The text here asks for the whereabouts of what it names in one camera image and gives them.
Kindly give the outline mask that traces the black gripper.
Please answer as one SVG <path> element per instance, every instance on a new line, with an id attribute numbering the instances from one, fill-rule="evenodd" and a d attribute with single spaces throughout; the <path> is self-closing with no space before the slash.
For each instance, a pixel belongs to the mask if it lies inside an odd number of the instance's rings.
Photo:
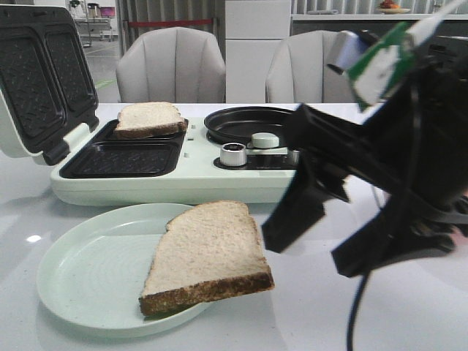
<path id="1" fill-rule="evenodd" d="M 370 183 L 407 198 L 420 250 L 467 231 L 467 62 L 426 63 L 363 124 Z"/>

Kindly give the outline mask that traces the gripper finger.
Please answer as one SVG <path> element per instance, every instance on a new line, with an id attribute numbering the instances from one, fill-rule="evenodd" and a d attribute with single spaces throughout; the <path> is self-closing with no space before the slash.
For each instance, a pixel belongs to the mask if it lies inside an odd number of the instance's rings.
<path id="1" fill-rule="evenodd" d="M 325 215 L 324 203 L 349 202 L 344 180 L 371 181 L 363 126 L 299 105 L 284 123 L 287 146 L 298 151 L 293 176 L 282 199 L 262 225 L 267 250 L 283 252 Z"/>
<path id="2" fill-rule="evenodd" d="M 420 258 L 420 239 L 407 221 L 411 214 L 405 196 L 391 197 L 373 219 L 332 251 L 338 273 L 355 277 Z"/>

